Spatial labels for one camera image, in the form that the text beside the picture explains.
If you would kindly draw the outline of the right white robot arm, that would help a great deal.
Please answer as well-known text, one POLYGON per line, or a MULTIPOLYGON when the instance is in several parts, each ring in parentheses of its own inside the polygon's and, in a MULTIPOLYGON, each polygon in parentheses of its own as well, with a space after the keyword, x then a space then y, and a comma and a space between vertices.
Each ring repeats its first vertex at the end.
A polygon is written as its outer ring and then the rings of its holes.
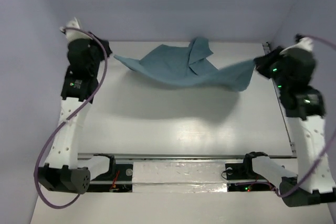
POLYGON ((330 174, 323 128, 325 106, 322 93, 309 83, 317 62, 309 49, 277 47, 254 60, 256 70, 272 79, 279 90, 288 129, 296 148, 298 172, 276 164, 263 152, 245 155, 241 171, 248 178, 261 176, 275 187, 288 207, 335 201, 335 181, 330 174))

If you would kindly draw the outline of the teal t shirt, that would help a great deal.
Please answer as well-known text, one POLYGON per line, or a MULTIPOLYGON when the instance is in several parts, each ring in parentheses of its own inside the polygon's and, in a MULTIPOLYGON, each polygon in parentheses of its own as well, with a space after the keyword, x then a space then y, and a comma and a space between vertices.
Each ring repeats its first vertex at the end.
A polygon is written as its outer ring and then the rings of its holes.
POLYGON ((175 87, 225 86, 242 92, 250 84, 255 63, 252 59, 217 69, 207 58, 213 52, 208 39, 198 37, 187 47, 159 45, 142 59, 115 55, 130 70, 175 87))

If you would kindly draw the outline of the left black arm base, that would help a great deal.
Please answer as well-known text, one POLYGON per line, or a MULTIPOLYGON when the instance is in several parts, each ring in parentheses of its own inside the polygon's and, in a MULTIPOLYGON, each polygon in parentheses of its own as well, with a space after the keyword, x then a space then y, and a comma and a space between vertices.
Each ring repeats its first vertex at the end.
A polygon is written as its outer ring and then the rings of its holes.
POLYGON ((116 161, 113 158, 109 170, 93 179, 88 193, 131 193, 133 164, 116 161))

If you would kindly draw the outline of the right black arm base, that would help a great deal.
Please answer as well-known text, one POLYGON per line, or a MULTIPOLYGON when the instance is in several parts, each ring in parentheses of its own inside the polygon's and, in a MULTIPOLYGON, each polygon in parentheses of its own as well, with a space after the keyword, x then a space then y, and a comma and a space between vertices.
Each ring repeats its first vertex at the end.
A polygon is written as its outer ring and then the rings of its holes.
POLYGON ((227 181, 228 192, 275 191, 272 183, 253 171, 253 158, 261 156, 268 157, 263 152, 250 152, 241 163, 225 164, 221 177, 227 181))

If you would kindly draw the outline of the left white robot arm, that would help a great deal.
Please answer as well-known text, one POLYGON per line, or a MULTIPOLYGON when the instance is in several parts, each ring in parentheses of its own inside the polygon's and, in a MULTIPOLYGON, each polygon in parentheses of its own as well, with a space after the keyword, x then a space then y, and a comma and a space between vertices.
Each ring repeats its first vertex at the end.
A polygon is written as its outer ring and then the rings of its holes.
POLYGON ((37 160, 34 182, 49 191, 84 194, 93 178, 101 175, 111 179, 116 166, 106 156, 95 156, 83 163, 78 161, 78 147, 83 125, 107 74, 104 68, 98 79, 99 65, 112 53, 108 42, 79 28, 64 28, 65 33, 80 33, 68 44, 69 66, 61 91, 61 113, 57 128, 46 142, 51 149, 43 165, 37 160))

